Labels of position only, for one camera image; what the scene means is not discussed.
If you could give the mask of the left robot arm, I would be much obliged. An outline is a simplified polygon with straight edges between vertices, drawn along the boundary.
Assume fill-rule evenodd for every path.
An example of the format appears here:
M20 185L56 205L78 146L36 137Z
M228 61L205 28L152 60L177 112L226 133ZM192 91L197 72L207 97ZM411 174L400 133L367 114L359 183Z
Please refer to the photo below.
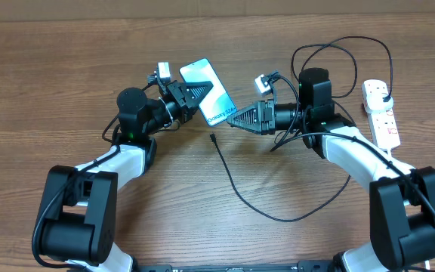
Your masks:
M45 182L32 235L32 254L43 267L73 271L136 271L136 258L115 242L119 189L144 175L153 164L153 134L174 122L192 119L212 90L210 81L159 86L149 99L142 88L126 88L117 97L118 114L110 150L78 166L56 165Z

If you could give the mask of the Samsung Galaxy smartphone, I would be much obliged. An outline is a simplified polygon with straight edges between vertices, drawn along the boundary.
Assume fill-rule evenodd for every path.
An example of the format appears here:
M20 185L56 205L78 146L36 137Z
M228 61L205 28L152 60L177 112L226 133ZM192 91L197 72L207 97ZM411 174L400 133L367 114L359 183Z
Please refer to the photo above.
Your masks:
M210 82L212 84L211 90L199 104L199 109L208 125L218 125L237 111L236 105L207 58L182 66L179 72L186 83Z

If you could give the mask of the white power strip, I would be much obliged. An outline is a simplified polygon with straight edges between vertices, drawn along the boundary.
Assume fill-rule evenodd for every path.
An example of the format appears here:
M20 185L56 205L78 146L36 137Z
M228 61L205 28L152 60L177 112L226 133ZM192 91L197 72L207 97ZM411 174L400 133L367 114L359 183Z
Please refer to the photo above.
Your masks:
M369 94L389 95L387 84L378 79L368 79L362 84L363 105L364 98ZM381 150L390 151L398 147L400 142L393 108L382 113L368 114L369 127L373 143Z

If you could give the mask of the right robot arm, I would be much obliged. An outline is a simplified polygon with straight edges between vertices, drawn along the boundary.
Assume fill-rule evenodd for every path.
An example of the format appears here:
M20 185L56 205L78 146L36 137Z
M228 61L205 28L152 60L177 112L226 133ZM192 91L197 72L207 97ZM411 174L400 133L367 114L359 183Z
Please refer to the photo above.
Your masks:
M435 168L400 162L363 137L336 113L328 70L298 76L295 104L262 100L227 123L255 134L297 131L307 148L345 170L369 194L370 241L339 252L324 271L420 271L435 259Z

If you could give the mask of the cardboard backdrop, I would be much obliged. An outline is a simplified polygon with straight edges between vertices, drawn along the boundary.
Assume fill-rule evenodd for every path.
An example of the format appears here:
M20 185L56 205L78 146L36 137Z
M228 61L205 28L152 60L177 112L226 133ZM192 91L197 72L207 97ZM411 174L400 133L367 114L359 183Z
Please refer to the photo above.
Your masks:
M0 22L435 12L435 0L0 0Z

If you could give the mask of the white charger plug adapter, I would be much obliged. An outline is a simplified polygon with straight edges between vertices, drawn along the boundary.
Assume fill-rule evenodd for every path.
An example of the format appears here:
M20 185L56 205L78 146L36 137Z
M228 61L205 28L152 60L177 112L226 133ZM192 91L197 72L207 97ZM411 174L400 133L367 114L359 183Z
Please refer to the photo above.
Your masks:
M393 98L383 94L369 94L364 98L364 108L368 114L382 113L393 108Z

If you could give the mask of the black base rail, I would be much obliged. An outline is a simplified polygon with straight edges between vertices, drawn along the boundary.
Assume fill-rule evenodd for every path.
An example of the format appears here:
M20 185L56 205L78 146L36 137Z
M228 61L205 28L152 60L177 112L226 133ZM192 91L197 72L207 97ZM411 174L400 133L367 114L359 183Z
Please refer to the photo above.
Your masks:
M347 271L336 261L309 260L296 264L235 264L211 266L173 267L170 264L139 265L134 261L123 265L104 265L97 267L71 268L69 271L101 271L101 272L342 272Z

